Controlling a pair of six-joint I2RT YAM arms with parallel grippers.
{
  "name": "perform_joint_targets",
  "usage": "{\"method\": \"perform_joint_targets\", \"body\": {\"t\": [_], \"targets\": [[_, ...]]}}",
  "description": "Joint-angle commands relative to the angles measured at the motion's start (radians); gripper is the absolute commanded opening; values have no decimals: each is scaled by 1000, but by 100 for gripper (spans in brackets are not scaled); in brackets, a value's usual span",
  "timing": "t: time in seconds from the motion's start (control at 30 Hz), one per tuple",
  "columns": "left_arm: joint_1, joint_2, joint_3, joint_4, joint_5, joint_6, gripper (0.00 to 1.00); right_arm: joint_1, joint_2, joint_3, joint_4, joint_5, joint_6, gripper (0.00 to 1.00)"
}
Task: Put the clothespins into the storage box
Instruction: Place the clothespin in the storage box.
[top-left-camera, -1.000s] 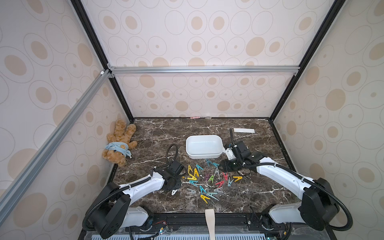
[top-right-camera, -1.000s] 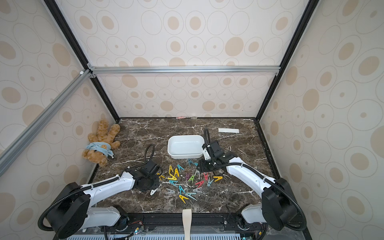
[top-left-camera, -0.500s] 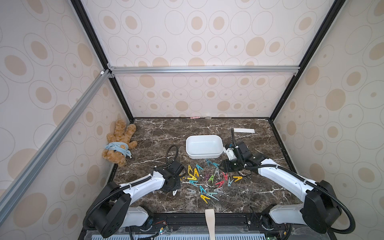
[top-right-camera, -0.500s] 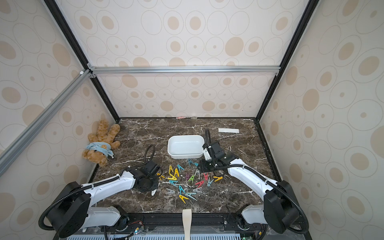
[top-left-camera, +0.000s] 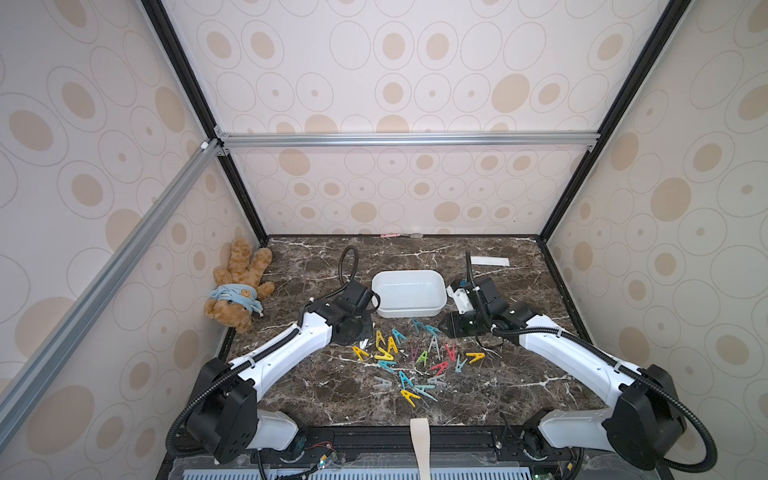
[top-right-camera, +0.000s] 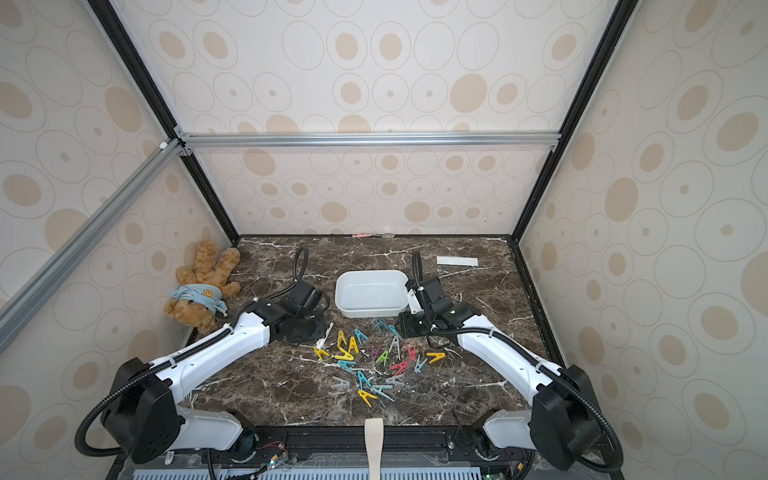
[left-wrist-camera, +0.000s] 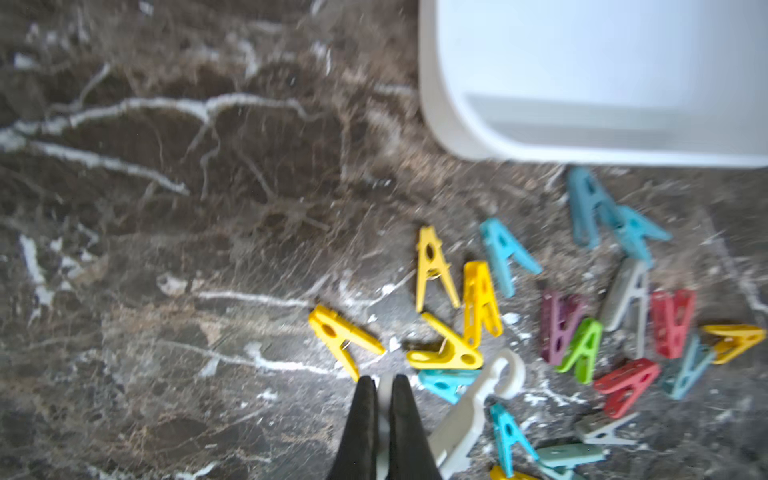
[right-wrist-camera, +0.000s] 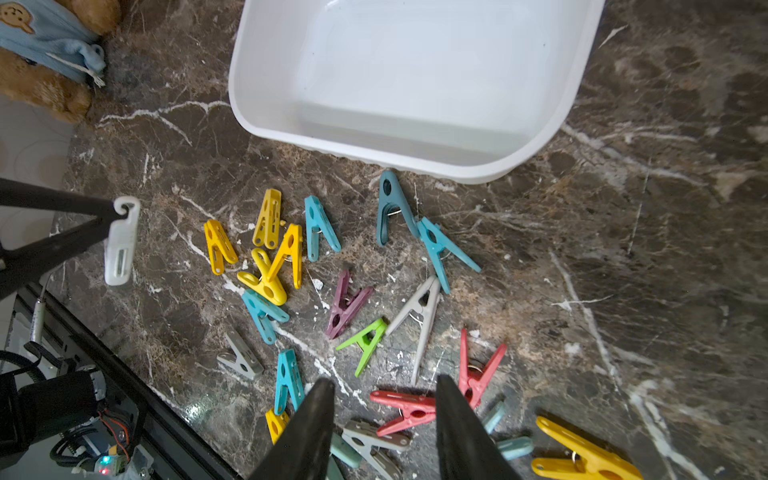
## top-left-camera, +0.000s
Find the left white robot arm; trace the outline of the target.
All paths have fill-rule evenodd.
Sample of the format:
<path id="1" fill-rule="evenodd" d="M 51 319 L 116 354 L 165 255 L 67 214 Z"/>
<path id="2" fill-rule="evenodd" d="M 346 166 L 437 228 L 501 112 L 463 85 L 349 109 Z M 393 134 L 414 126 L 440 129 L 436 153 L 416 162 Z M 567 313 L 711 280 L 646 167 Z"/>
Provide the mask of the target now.
<path id="1" fill-rule="evenodd" d="M 301 427 L 284 412 L 259 409 L 259 402 L 306 357 L 331 344 L 349 346 L 369 337 L 371 315 L 380 303 L 377 293 L 351 280 L 333 295 L 306 304 L 298 323 L 258 349 L 231 362 L 208 362 L 174 426 L 184 428 L 220 463 L 254 449 L 295 456 L 305 441 Z"/>

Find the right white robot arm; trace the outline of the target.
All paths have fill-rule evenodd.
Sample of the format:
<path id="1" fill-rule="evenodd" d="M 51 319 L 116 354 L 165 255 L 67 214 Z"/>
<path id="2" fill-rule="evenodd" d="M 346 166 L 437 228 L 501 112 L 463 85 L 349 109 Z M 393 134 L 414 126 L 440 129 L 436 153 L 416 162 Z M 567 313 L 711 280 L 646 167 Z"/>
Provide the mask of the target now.
<path id="1" fill-rule="evenodd" d="M 524 302 L 508 303 L 490 278 L 456 280 L 446 289 L 457 309 L 439 328 L 450 338 L 492 334 L 550 361 L 604 403 L 597 410 L 544 407 L 521 427 L 518 443 L 533 460 L 557 449 L 614 452 L 632 466 L 653 470 L 685 431 L 679 408 L 665 399 L 671 377 L 658 367 L 624 363 L 560 328 Z"/>

